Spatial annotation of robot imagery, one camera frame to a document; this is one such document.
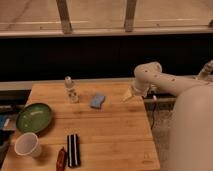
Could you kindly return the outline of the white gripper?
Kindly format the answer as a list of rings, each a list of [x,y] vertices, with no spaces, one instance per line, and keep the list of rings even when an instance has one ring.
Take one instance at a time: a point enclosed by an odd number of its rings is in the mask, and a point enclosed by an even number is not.
[[[148,90],[149,90],[149,85],[147,83],[143,83],[138,80],[134,80],[132,83],[132,90],[128,89],[124,93],[124,95],[122,97],[122,101],[126,102],[126,101],[130,100],[134,95],[146,97]]]

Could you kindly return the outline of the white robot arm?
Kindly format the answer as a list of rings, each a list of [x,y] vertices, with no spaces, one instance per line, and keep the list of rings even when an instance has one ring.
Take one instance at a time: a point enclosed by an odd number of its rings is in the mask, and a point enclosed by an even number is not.
[[[168,171],[213,171],[213,60],[195,78],[162,72],[159,62],[138,65],[124,101],[146,97],[152,85],[176,101],[170,128]]]

